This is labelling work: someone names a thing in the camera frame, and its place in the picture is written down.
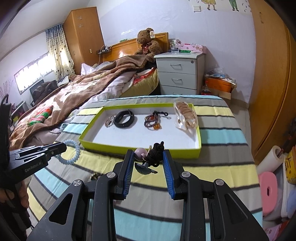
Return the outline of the black fitness band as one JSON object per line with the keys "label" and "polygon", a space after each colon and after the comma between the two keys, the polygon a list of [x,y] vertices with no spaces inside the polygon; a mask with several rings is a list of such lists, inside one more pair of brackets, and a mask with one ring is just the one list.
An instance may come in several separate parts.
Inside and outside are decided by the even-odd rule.
{"label": "black fitness band", "polygon": [[113,124],[117,128],[128,128],[134,122],[134,113],[131,110],[119,112],[113,119]]}

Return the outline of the grey bedside drawer cabinet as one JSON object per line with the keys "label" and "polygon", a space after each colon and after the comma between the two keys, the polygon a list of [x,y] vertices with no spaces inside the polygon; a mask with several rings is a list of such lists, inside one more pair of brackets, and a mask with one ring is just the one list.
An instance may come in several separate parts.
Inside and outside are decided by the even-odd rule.
{"label": "grey bedside drawer cabinet", "polygon": [[162,95],[198,95],[205,72],[205,54],[163,53],[154,56]]}

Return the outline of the patterned window curtain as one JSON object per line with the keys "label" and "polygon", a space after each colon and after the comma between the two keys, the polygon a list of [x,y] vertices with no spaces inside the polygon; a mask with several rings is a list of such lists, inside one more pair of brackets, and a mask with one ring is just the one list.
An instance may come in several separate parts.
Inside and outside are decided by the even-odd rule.
{"label": "patterned window curtain", "polygon": [[56,80],[74,74],[74,61],[71,57],[62,24],[45,30],[48,53],[53,61]]}

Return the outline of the orange storage box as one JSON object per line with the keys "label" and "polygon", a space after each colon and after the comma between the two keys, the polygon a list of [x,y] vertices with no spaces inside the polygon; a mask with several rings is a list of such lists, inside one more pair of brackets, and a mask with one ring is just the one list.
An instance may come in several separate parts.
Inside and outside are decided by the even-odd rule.
{"label": "orange storage box", "polygon": [[223,68],[209,70],[204,76],[204,87],[213,95],[231,100],[232,92],[237,87],[236,79],[230,77]]}

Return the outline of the wooden wardrobe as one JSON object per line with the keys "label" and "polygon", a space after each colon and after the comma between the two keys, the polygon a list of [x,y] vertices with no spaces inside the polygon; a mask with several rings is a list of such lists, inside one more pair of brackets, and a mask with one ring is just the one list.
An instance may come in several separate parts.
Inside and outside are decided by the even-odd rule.
{"label": "wooden wardrobe", "polygon": [[295,39],[269,3],[249,3],[256,37],[249,101],[251,152],[259,164],[273,146],[284,146],[295,119]]}

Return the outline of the white paper roll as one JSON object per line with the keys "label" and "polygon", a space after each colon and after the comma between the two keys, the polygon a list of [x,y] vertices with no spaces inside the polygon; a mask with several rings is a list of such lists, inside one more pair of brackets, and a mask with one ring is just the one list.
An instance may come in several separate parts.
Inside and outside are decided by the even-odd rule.
{"label": "white paper roll", "polygon": [[274,172],[280,165],[283,164],[285,159],[284,154],[279,146],[273,146],[265,158],[256,167],[257,174],[263,172]]}

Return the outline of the red green pillow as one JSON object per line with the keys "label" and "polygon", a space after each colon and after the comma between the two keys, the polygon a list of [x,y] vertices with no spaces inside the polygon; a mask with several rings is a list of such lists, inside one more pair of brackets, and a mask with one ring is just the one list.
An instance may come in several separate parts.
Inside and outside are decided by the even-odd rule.
{"label": "red green pillow", "polygon": [[48,106],[40,109],[32,118],[30,118],[27,126],[32,126],[36,123],[43,123],[53,111],[53,106]]}

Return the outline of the green shallow tray box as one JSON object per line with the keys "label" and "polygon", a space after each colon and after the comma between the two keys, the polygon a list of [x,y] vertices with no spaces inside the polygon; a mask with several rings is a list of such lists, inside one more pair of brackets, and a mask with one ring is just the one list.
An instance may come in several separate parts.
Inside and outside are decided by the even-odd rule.
{"label": "green shallow tray box", "polygon": [[[125,110],[134,113],[134,121],[129,127],[105,126],[108,118]],[[159,130],[144,126],[144,118],[153,111],[160,113]],[[202,147],[200,131],[181,130],[176,127],[176,121],[172,103],[104,106],[99,108],[79,141],[86,150],[115,155],[124,155],[128,149],[148,148],[154,143],[164,142],[165,148],[175,159],[198,158]]]}

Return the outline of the wooden corner cabinet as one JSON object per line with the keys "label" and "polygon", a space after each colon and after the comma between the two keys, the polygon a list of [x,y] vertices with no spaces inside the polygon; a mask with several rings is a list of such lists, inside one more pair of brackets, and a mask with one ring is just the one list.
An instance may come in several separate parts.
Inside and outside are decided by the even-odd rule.
{"label": "wooden corner cabinet", "polygon": [[74,71],[81,73],[81,65],[99,63],[97,51],[104,45],[97,7],[72,10],[63,24],[63,29],[74,61]]}

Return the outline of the brown fleece blanket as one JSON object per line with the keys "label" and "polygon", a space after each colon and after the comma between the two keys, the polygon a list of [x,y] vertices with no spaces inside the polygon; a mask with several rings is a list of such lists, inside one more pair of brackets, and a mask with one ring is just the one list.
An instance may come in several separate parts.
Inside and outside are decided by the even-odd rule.
{"label": "brown fleece blanket", "polygon": [[[25,147],[38,132],[56,128],[74,109],[81,107],[91,97],[102,93],[117,77],[126,72],[143,70],[147,63],[147,57],[144,55],[128,55],[93,73],[70,75],[70,82],[54,90],[20,117],[10,137],[10,150]],[[53,112],[43,123],[29,126],[29,121],[38,111],[50,106],[53,107]]]}

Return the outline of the pink foam roll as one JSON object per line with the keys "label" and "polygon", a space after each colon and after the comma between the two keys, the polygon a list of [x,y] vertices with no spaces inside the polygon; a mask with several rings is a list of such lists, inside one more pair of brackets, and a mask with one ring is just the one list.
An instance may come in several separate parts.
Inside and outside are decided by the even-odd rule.
{"label": "pink foam roll", "polygon": [[263,216],[269,215],[276,207],[278,199],[278,182],[272,172],[259,174],[259,185],[262,200]]}

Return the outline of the pink floral box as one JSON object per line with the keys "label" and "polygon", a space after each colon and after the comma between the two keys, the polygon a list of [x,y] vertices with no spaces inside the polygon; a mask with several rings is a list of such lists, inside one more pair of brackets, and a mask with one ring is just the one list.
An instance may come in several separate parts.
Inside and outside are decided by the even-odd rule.
{"label": "pink floral box", "polygon": [[180,50],[190,51],[190,52],[196,52],[196,53],[207,53],[207,48],[203,45],[198,44],[188,44],[188,43],[181,43],[178,44],[178,48]]}

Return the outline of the brown teddy bear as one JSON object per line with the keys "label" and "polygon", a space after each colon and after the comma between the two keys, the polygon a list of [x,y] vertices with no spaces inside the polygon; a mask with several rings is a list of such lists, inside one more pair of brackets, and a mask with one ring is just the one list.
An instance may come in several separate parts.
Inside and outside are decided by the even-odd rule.
{"label": "brown teddy bear", "polygon": [[145,55],[149,62],[155,62],[154,56],[163,52],[159,42],[154,39],[154,30],[152,28],[139,31],[136,42],[139,48],[135,55]]}

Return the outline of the wooden bed headboard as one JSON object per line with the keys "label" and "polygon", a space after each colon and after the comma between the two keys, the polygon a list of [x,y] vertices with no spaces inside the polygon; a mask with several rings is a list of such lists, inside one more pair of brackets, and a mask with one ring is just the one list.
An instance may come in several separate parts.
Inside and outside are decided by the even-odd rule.
{"label": "wooden bed headboard", "polygon": [[[167,52],[170,46],[168,32],[155,34],[155,37],[155,40],[159,43],[162,51]],[[120,57],[133,55],[138,50],[138,48],[139,45],[134,38],[114,44],[110,47],[109,51],[103,52],[101,54],[97,52],[97,54],[102,62],[112,62]]]}

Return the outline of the cartoon wall sticker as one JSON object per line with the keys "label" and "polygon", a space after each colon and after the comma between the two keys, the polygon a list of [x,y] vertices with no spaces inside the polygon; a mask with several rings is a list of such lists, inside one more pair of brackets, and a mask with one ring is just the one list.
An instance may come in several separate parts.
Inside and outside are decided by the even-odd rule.
{"label": "cartoon wall sticker", "polygon": [[252,10],[247,0],[224,0],[224,1],[205,1],[193,0],[187,1],[194,12],[202,11],[233,11],[242,14],[251,14]]}

